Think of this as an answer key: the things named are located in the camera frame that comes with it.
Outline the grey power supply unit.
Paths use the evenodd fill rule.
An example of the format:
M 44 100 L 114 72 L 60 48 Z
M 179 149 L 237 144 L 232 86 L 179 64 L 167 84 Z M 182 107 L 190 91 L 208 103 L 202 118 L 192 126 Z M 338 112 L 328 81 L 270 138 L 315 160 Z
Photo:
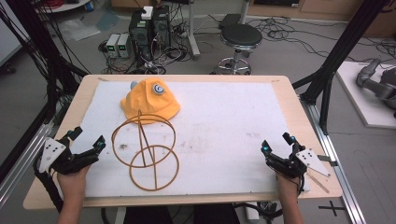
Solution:
M 127 34 L 121 34 L 120 38 L 118 40 L 118 50 L 119 50 L 119 55 L 121 58 L 128 58 L 130 54 L 129 50 L 129 42 L 128 42 L 129 36 Z
M 119 38 L 119 34 L 112 34 L 106 42 L 106 49 L 110 58 L 118 58 L 120 56 L 118 51 Z

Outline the light wooden table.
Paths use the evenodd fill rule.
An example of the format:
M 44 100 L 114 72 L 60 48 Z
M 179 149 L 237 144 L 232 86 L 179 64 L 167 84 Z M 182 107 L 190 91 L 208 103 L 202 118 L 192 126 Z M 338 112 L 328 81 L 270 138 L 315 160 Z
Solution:
M 160 77 L 168 86 L 171 82 L 242 82 L 269 83 L 272 85 L 281 112 L 288 125 L 287 133 L 296 137 L 306 149 L 312 148 L 317 154 L 323 149 L 308 120 L 304 109 L 285 76 L 220 76 L 220 75 L 162 75 Z M 141 75 L 88 75 L 82 79 L 77 94 L 74 97 L 57 134 L 63 136 L 75 127 L 81 127 L 81 122 L 87 112 L 97 86 L 104 82 L 141 81 Z M 126 197 L 89 197 L 86 194 L 85 206 L 132 206 L 160 204 L 196 204 L 196 203 L 237 203 L 253 201 L 270 201 L 275 199 L 277 192 L 272 193 L 235 193 L 235 194 L 205 194 L 176 196 L 126 196 Z

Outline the white board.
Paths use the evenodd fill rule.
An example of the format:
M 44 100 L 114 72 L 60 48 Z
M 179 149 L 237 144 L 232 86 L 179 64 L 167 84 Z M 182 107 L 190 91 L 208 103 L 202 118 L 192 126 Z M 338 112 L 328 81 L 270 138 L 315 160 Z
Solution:
M 395 110 L 387 107 L 372 91 L 356 84 L 358 73 L 364 66 L 366 63 L 344 62 L 337 76 L 366 127 L 396 130 Z

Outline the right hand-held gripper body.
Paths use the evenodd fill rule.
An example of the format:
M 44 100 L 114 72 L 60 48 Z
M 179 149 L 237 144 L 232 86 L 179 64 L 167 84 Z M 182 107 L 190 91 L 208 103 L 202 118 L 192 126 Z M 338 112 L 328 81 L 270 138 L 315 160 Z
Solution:
M 329 177 L 331 174 L 312 148 L 304 149 L 299 144 L 292 145 L 292 152 L 286 158 L 272 153 L 265 157 L 266 164 L 286 177 L 295 178 L 304 175 L 307 169 Z

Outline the black computer tower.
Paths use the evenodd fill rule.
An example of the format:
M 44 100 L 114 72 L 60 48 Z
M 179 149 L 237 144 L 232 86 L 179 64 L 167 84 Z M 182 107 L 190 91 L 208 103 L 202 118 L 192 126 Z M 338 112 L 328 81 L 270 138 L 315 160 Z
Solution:
M 153 39 L 152 22 L 150 20 L 142 19 L 142 10 L 137 10 L 132 14 L 129 25 L 130 37 L 135 43 L 134 49 L 147 61 L 151 57 L 151 41 Z
M 169 6 L 156 7 L 152 16 L 156 40 L 162 48 L 167 48 L 170 46 L 169 12 Z

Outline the black metal frame post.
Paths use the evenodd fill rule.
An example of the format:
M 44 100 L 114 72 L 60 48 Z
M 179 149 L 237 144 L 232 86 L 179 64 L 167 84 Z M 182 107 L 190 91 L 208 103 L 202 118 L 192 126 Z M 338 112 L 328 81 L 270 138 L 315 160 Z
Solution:
M 83 78 L 90 74 L 87 69 L 81 69 L 66 60 L 58 50 L 47 25 L 42 21 L 44 12 L 38 0 L 5 0 L 5 2 L 20 24 L 8 16 L 1 3 L 0 20 L 14 34 L 33 60 L 36 70 L 46 80 L 47 102 L 0 165 L 0 184 L 5 182 L 39 126 L 48 123 L 55 116 L 56 104 L 77 92 L 78 77 Z
M 314 105 L 318 97 L 322 95 L 318 125 L 324 134 L 328 134 L 327 121 L 333 77 L 387 4 L 388 0 L 363 0 L 322 66 L 313 74 L 292 84 L 295 90 L 308 84 L 308 88 L 300 97 L 309 105 Z

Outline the clear plastic sheet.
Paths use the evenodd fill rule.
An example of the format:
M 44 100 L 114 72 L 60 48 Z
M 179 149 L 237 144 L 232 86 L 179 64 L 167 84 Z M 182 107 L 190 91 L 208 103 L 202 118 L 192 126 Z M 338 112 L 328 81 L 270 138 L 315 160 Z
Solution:
M 59 25 L 59 28 L 67 40 L 79 41 L 100 34 L 100 30 L 95 25 L 87 26 L 81 20 L 64 21 Z

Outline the wooden cabinet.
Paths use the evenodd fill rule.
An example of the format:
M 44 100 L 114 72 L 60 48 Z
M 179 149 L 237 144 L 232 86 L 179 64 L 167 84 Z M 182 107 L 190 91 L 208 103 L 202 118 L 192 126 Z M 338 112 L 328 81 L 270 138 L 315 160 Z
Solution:
M 365 32 L 367 37 L 396 37 L 396 0 L 385 0 Z M 298 19 L 350 21 L 363 0 L 252 0 L 247 14 Z

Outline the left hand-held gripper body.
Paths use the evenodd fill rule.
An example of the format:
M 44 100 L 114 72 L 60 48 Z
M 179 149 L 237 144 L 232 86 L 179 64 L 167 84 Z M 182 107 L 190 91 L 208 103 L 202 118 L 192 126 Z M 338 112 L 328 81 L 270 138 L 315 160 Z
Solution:
M 95 155 L 92 149 L 79 154 L 73 154 L 69 148 L 70 140 L 65 137 L 54 140 L 47 137 L 43 147 L 41 162 L 38 167 L 40 173 L 53 169 L 63 175 L 74 174 L 82 168 L 99 161 L 99 155 Z

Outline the yellow hat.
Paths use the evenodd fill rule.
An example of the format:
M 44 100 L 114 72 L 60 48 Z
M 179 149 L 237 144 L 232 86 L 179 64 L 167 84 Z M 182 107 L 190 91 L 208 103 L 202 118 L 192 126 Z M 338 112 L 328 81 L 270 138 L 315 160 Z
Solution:
M 171 119 L 180 110 L 175 95 L 165 82 L 157 77 L 133 81 L 131 90 L 120 100 L 120 107 L 127 119 L 138 115 Z

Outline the black stand base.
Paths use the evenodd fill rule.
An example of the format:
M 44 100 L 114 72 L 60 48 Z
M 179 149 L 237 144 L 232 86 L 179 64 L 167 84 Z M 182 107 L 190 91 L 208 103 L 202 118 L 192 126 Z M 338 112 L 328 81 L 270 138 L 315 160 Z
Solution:
M 233 25 L 233 24 L 244 24 L 245 19 L 242 17 L 241 14 L 227 14 L 222 21 L 219 23 L 219 28 L 222 29 L 226 26 Z

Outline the aluminium rail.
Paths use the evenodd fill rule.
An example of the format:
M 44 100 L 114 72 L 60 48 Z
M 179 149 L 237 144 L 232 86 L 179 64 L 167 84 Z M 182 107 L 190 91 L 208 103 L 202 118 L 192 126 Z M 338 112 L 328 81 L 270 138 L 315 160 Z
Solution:
M 21 147 L 21 155 L 17 158 L 5 179 L 0 183 L 0 210 L 7 203 L 17 185 L 33 163 L 46 137 L 51 133 L 53 126 L 42 124 L 32 136 L 27 137 L 27 143 Z
M 306 102 L 302 102 L 302 106 L 324 150 L 324 154 L 327 160 L 330 162 L 330 165 L 335 172 L 335 176 L 339 181 L 339 184 L 343 191 L 342 201 L 350 222 L 352 224 L 367 224 L 361 208 L 358 204 L 358 201 L 354 195 L 352 187 L 350 187 L 350 184 L 347 180 L 347 176 L 343 169 L 342 163 L 339 161 L 332 140 L 330 136 L 327 135 L 319 126 L 319 111 L 317 107 L 315 105 L 309 105 Z

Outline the person's left hand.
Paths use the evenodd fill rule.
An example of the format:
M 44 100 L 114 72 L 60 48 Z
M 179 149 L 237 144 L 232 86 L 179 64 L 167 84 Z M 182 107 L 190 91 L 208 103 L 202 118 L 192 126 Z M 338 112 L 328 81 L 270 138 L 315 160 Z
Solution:
M 87 166 L 74 174 L 57 175 L 57 179 L 66 202 L 77 200 L 81 201 L 84 199 L 86 190 L 86 174 L 89 169 L 90 167 Z

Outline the grey desk leg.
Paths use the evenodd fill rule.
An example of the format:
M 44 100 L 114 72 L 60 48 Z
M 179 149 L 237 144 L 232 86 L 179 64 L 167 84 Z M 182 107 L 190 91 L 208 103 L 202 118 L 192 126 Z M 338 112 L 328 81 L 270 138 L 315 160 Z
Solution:
M 189 32 L 188 39 L 191 46 L 191 54 L 194 60 L 197 60 L 201 53 L 198 48 L 195 36 L 194 36 L 194 0 L 188 0 L 189 2 Z

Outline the white power strip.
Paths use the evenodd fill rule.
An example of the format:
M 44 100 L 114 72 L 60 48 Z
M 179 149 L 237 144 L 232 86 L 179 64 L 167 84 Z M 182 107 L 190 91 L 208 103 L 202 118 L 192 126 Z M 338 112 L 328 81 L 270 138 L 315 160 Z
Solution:
M 260 221 L 259 213 L 255 209 L 255 203 L 253 202 L 247 203 L 246 219 L 249 223 L 258 223 Z

